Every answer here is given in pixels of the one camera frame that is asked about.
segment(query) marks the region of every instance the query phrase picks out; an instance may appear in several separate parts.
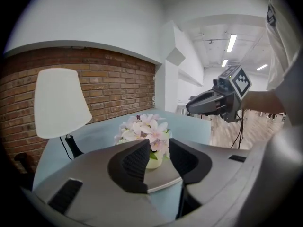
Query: fluorescent light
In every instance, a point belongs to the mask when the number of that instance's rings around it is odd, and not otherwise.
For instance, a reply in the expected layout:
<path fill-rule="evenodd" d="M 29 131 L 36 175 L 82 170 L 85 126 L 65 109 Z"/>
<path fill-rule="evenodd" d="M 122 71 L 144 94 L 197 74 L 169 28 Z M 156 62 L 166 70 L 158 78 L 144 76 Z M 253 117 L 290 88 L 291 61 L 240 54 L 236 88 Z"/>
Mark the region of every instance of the fluorescent light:
<path fill-rule="evenodd" d="M 223 61 L 222 67 L 224 67 L 224 66 L 226 65 L 227 61 L 228 61 L 228 60 L 224 60 L 224 61 Z"/>
<path fill-rule="evenodd" d="M 233 48 L 233 45 L 236 42 L 236 38 L 237 38 L 236 35 L 231 35 L 231 39 L 229 40 L 229 44 L 228 44 L 228 47 L 227 47 L 227 52 L 232 52 L 232 48 Z"/>
<path fill-rule="evenodd" d="M 262 68 L 264 68 L 264 67 L 266 67 L 266 66 L 268 66 L 268 65 L 267 65 L 267 64 L 265 64 L 265 65 L 263 65 L 263 66 L 259 67 L 257 70 L 261 70 Z"/>

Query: flower pot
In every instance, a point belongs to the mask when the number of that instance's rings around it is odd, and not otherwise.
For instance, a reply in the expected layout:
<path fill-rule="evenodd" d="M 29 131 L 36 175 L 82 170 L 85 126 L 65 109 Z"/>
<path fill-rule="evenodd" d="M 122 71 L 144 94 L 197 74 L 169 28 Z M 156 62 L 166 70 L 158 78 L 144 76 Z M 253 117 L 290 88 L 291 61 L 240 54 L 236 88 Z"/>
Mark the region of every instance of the flower pot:
<path fill-rule="evenodd" d="M 155 152 L 157 160 L 150 158 L 149 162 L 147 163 L 146 169 L 156 169 L 161 166 L 163 161 L 163 155 L 160 152 Z"/>

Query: table lamp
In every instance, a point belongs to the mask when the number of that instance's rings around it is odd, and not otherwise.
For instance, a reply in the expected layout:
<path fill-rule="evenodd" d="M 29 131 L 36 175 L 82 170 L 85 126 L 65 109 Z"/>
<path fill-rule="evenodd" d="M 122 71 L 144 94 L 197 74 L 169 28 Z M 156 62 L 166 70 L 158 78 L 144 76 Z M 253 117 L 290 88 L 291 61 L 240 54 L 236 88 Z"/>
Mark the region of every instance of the table lamp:
<path fill-rule="evenodd" d="M 87 124 L 92 116 L 76 71 L 52 68 L 39 72 L 34 115 L 37 136 L 51 139 L 66 135 L 74 158 L 83 154 L 70 133 Z"/>

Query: background table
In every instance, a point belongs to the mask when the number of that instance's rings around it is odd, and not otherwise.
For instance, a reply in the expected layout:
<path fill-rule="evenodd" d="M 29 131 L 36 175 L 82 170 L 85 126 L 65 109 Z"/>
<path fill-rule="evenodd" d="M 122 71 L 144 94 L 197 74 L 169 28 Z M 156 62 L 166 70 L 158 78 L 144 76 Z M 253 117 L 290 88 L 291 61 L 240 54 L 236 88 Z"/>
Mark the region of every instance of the background table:
<path fill-rule="evenodd" d="M 172 132 L 173 138 L 182 140 L 191 140 L 197 143 L 208 144 L 211 134 L 211 122 L 201 120 L 194 117 L 179 115 L 176 113 L 166 112 L 159 109 L 144 110 L 110 120 L 96 122 L 85 125 L 84 127 L 72 133 L 79 149 L 83 153 L 93 150 L 111 147 L 114 144 L 114 136 L 118 134 L 119 125 L 126 122 L 130 115 L 138 114 L 159 114 L 162 118 L 166 118 L 163 122 L 168 123 L 168 128 Z M 63 140 L 67 152 L 72 158 L 72 153 Z M 49 175 L 60 170 L 71 160 L 59 138 L 50 139 L 43 151 L 37 166 L 33 191 L 35 188 Z M 161 212 L 167 221 L 173 221 L 178 212 L 178 204 L 180 199 L 181 183 L 179 182 L 169 188 L 152 192 L 149 194 L 153 205 Z"/>

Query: lamp base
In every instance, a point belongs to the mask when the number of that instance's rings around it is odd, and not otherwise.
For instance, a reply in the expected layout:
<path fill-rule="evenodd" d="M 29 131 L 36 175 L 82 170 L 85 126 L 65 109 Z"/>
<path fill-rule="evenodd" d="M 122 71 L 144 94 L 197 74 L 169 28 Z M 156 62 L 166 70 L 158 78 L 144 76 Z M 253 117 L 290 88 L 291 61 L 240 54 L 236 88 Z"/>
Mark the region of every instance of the lamp base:
<path fill-rule="evenodd" d="M 79 148 L 74 140 L 74 137 L 72 135 L 67 135 L 65 138 L 65 141 L 68 144 L 68 146 L 70 147 L 74 158 L 83 154 L 83 152 L 81 150 L 79 150 Z"/>

